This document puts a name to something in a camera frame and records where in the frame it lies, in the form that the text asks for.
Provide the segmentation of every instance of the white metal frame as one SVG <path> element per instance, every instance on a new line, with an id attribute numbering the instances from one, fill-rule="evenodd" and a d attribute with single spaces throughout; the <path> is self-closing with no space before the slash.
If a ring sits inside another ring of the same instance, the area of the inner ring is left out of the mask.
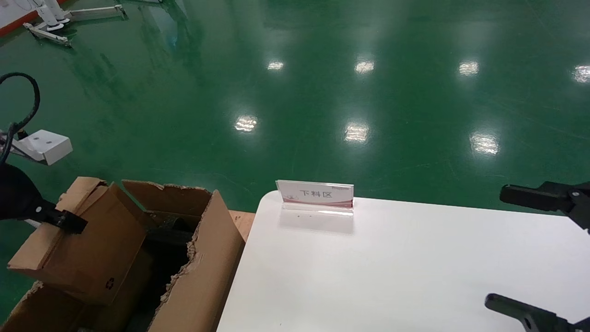
<path id="1" fill-rule="evenodd" d="M 80 9 L 76 11 L 66 11 L 65 17 L 72 21 L 83 21 L 85 19 L 104 18 L 121 15 L 123 18 L 127 15 L 123 5 L 115 5 L 102 8 Z M 71 47 L 71 41 L 67 37 L 56 35 L 47 31 L 47 24 L 45 22 L 33 26 L 30 23 L 25 23 L 23 26 L 28 29 L 35 37 L 47 38 L 56 43 Z"/>

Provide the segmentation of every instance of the cardboard box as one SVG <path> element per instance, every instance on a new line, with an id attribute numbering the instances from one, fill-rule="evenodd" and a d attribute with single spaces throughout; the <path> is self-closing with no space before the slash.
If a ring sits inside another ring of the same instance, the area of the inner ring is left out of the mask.
<path id="1" fill-rule="evenodd" d="M 80 327 L 91 331 L 123 331 L 142 288 L 150 276 L 151 258 L 139 252 L 129 274 L 109 306 L 88 305 L 37 281 L 14 307 L 2 332 L 69 332 Z"/>
<path id="2" fill-rule="evenodd" d="M 42 223 L 8 262 L 8 269 L 63 289 L 89 304 L 110 304 L 145 237 L 140 208 L 116 185 L 79 177 L 56 209 L 88 224 L 79 235 Z"/>
<path id="3" fill-rule="evenodd" d="M 193 237 L 186 246 L 185 261 L 188 262 L 179 267 L 178 273 L 171 276 L 170 283 L 161 296 L 160 305 L 149 324 L 149 331 L 214 331 L 244 247 L 244 239 L 240 236 L 221 195 L 218 191 L 211 194 L 203 188 L 138 181 L 123 180 L 123 185 L 147 210 L 136 210 L 134 216 L 142 220 L 143 224 L 151 225 L 148 227 L 156 227 L 166 219 L 178 217 L 195 228 Z M 125 285 L 128 284 L 129 278 L 136 278 L 133 275 L 135 274 L 129 272 Z M 126 288 L 123 286 L 113 305 L 131 297 L 125 294 L 133 292 L 125 292 L 124 289 Z M 51 325 L 53 329 L 39 329 L 50 332 L 75 331 L 75 328 L 79 327 L 105 332 L 120 331 L 113 327 L 109 327 L 111 330 L 104 326 L 99 327 L 97 323 L 84 323 L 81 317 L 89 315 L 80 311 L 71 300 L 71 297 L 69 301 L 64 300 L 64 293 L 56 290 L 40 292 L 32 289 L 15 307 L 0 331 L 34 331 L 34 327 L 44 326 L 23 323 L 29 320 L 54 320 Z M 109 315 L 105 314 L 100 321 L 108 320 Z"/>

